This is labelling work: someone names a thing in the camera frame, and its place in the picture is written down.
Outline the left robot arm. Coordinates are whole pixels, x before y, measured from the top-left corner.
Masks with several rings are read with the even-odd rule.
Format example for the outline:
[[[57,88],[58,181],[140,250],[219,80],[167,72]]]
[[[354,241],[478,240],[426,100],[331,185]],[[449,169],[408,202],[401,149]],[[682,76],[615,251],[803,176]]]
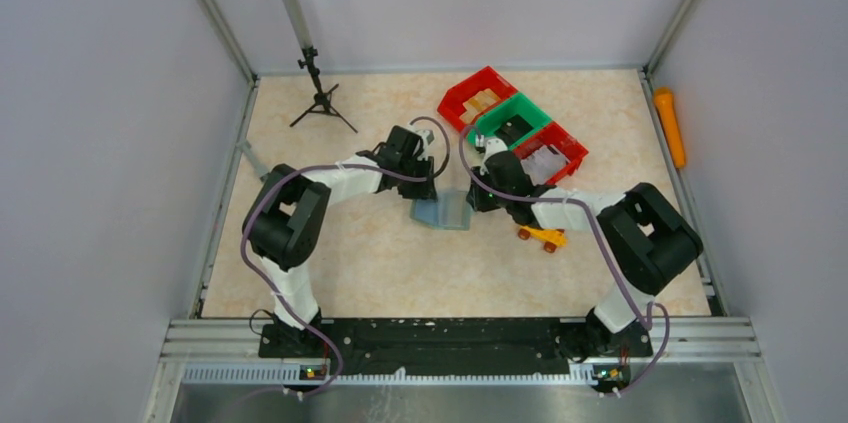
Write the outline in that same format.
[[[320,307],[308,260],[330,206],[363,195],[396,191],[406,200],[435,201],[443,171],[431,154],[434,133],[412,125],[391,128],[372,150],[329,165],[275,166],[242,225],[241,252],[275,298],[277,328],[294,336],[314,326]]]

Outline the green card holder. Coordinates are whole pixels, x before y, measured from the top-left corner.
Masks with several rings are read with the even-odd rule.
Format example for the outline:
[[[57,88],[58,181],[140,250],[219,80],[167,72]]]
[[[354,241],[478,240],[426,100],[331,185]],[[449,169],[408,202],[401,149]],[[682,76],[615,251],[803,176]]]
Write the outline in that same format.
[[[472,208],[466,197],[466,191],[450,189],[440,191],[435,200],[414,200],[410,218],[437,230],[468,231]]]

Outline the clear plastic bags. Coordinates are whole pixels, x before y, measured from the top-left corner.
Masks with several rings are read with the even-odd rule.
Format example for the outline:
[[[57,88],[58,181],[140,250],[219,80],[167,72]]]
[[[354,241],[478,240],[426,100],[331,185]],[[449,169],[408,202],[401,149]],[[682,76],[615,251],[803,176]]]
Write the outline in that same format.
[[[570,160],[557,148],[545,145],[524,158],[522,167],[532,183],[554,184],[558,181],[557,174],[569,163]]]

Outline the wooden blocks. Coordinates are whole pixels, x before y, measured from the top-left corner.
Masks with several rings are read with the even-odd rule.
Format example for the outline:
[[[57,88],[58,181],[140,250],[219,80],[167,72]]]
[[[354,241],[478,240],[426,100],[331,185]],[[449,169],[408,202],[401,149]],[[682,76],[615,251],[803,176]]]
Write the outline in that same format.
[[[501,98],[490,88],[479,91],[462,103],[460,121],[472,124],[480,114],[500,101]]]

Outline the black item in green bin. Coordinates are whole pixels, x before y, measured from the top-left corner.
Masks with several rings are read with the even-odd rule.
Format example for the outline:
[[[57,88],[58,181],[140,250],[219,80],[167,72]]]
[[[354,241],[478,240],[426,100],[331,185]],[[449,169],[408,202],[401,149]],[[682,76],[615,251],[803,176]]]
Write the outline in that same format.
[[[506,119],[496,130],[495,136],[501,138],[508,147],[517,144],[533,130],[533,126],[521,115]]]

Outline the red bin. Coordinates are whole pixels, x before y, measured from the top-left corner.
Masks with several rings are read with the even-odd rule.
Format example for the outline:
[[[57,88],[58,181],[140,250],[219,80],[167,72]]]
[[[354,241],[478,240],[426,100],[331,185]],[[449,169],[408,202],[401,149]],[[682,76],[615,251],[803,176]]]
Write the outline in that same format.
[[[461,132],[483,114],[518,93],[518,89],[491,66],[485,66],[449,88],[437,113]]]
[[[513,153],[532,183],[553,185],[572,176],[589,151],[562,126],[551,122],[518,144]]]

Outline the orange flashlight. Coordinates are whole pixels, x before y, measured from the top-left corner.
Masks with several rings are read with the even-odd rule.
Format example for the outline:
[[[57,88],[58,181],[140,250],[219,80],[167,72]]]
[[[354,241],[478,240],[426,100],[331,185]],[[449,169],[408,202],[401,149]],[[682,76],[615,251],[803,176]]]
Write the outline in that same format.
[[[660,119],[672,163],[676,169],[686,165],[686,152],[675,111],[675,98],[668,87],[658,88],[653,103]]]

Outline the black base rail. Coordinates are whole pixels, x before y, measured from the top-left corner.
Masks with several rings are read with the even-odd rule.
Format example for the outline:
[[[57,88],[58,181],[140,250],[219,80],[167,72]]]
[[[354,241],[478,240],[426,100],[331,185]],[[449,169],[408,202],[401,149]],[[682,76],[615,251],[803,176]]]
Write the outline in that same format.
[[[613,334],[582,318],[336,318],[316,331],[263,326],[258,355],[328,358],[345,376],[530,376],[565,374],[590,358],[650,357],[646,330]]]

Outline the near red bin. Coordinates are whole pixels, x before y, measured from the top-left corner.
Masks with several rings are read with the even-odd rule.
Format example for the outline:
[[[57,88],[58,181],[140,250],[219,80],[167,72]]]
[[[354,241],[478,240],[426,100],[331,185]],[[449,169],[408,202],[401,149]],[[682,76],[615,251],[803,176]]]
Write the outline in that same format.
[[[518,144],[513,153],[532,183],[553,185],[572,176],[589,151],[562,126],[551,122]]]

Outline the small grey tool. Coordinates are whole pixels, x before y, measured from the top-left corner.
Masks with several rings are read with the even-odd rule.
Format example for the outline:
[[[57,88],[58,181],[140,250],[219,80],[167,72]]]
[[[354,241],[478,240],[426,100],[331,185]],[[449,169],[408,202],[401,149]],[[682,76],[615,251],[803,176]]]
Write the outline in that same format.
[[[241,152],[241,154],[247,159],[248,163],[252,167],[256,177],[261,181],[265,182],[270,173],[269,167],[258,157],[256,152],[253,149],[251,143],[244,139],[239,141],[236,144],[236,148]]]

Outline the far red bin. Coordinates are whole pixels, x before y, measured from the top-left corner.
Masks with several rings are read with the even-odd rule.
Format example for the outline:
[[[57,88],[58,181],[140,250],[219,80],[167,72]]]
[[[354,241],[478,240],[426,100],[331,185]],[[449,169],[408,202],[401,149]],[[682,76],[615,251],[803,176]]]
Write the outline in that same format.
[[[483,114],[518,93],[518,89],[491,66],[485,66],[449,88],[437,113],[461,132]]]

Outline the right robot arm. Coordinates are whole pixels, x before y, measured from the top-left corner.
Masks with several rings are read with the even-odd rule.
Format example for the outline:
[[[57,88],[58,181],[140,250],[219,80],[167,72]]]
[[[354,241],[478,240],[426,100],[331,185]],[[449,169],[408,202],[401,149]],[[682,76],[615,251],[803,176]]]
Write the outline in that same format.
[[[702,254],[701,237],[654,185],[597,194],[534,183],[516,155],[489,150],[468,170],[470,204],[506,211],[536,230],[589,232],[614,282],[587,314],[578,341],[604,354],[648,329],[656,297]]]

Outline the green bin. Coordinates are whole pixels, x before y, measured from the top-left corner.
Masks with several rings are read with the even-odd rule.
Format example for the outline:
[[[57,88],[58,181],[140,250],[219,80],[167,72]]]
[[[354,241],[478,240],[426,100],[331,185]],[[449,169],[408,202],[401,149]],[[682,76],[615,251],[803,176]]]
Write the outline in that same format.
[[[479,147],[478,137],[500,138],[512,150],[552,123],[551,116],[524,93],[516,93],[481,114],[466,140]]]

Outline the black tripod with grey tube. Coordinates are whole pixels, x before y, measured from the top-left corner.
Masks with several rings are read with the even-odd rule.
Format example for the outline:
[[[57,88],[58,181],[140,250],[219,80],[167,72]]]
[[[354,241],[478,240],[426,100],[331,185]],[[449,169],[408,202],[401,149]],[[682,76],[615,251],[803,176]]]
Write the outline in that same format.
[[[313,43],[300,0],[281,1],[301,51],[298,66],[308,72],[315,89],[313,103],[290,123],[290,127],[293,128],[308,115],[323,115],[340,119],[348,128],[357,134],[358,130],[332,104],[333,93],[339,85],[336,84],[329,89],[325,89],[321,82],[321,71],[315,62],[318,51]]]

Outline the yellow toy car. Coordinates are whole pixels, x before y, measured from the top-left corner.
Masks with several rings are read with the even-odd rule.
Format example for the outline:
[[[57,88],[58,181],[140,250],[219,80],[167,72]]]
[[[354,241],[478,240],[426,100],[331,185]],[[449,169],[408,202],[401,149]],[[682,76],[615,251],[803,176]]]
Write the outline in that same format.
[[[522,240],[535,239],[542,243],[543,249],[550,254],[567,245],[568,240],[561,229],[536,229],[529,226],[520,226],[517,236]]]

